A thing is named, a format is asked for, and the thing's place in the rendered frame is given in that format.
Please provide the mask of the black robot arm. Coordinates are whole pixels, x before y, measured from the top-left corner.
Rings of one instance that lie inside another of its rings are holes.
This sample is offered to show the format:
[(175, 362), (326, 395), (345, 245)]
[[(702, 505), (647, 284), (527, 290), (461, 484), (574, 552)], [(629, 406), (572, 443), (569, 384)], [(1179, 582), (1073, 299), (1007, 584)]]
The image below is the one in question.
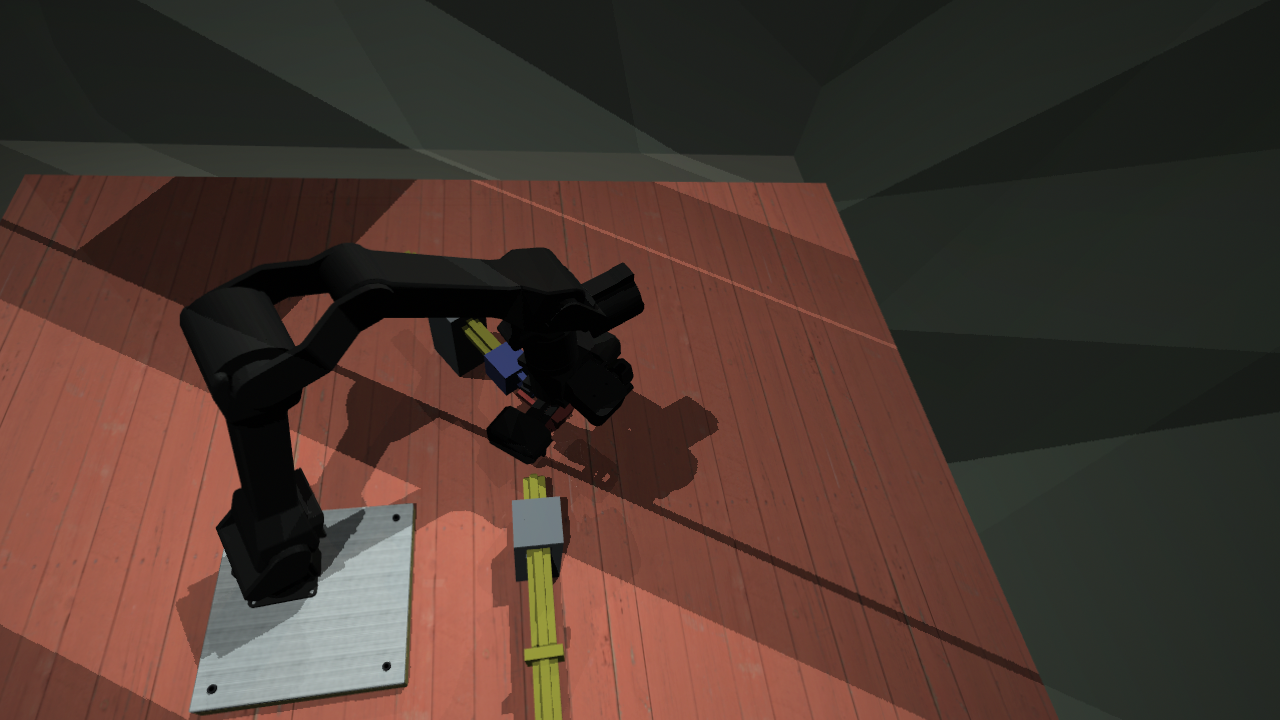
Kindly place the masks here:
[[(294, 346), (274, 305), (316, 293), (329, 293), (333, 304)], [(384, 318), (498, 318), (513, 351), (524, 348), (532, 366), (556, 370), (573, 361), (576, 331), (596, 338), (643, 310), (625, 263), (581, 284), (549, 249), (484, 260), (358, 243), (262, 264), (183, 307), (180, 329), (225, 416), (236, 457), (241, 488), (216, 530), (248, 606), (317, 594), (324, 514), (302, 469), (294, 470), (288, 409), (361, 331)], [(632, 379), (625, 357), (596, 365), (588, 350), (556, 392), (602, 427), (634, 389)]]

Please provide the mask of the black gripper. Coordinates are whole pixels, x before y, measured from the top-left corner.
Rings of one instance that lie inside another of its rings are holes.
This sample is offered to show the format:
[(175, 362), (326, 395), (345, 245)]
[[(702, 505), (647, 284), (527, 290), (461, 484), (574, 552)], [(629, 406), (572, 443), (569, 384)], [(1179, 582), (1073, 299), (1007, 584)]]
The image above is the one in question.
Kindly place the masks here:
[[(558, 407), (567, 407), (567, 401), (557, 397), (557, 389), (564, 386), (575, 375), (582, 363), (582, 356), (591, 351), (596, 365), (603, 361), (613, 363), (620, 357), (620, 340), (605, 332), (593, 338), (590, 331), (576, 331), (579, 351), (573, 361), (561, 369), (541, 370), (532, 366), (524, 354), (517, 359), (518, 365), (529, 370), (529, 375), (522, 380), (524, 387), (532, 391), (538, 398), (527, 413), (507, 406), (486, 427), (486, 436), (490, 445), (497, 446), (506, 454), (518, 459), (521, 462), (532, 464), (538, 457), (547, 456), (547, 448), (552, 443), (550, 430), (545, 427), (550, 416)], [(543, 416), (541, 416), (543, 415)]]

